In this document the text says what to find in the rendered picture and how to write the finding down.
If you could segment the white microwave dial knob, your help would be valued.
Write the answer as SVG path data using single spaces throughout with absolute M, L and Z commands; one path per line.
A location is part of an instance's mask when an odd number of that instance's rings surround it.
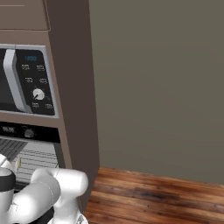
M 33 99 L 34 100 L 40 100 L 41 101 L 45 98 L 45 93 L 39 88 L 35 88 L 32 93 L 33 93 Z

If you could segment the black and silver microwave oven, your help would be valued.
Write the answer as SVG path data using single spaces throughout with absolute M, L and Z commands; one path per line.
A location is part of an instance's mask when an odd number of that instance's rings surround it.
M 4 72 L 4 56 L 7 49 L 15 49 L 17 74 L 31 113 L 17 109 Z M 33 90 L 45 93 L 43 100 L 33 99 Z M 0 44 L 0 112 L 58 118 L 59 112 L 53 89 L 53 81 L 44 45 Z

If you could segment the brown tall cabinet housing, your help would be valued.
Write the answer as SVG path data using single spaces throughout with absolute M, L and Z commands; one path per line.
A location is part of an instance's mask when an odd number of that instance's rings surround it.
M 0 122 L 57 128 L 65 168 L 93 183 L 100 166 L 89 0 L 45 0 L 48 31 L 0 30 L 0 44 L 45 46 L 59 117 L 0 112 Z

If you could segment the brown cupboard door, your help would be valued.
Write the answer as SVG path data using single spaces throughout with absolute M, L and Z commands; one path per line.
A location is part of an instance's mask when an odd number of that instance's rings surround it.
M 0 0 L 0 30 L 49 29 L 46 0 Z

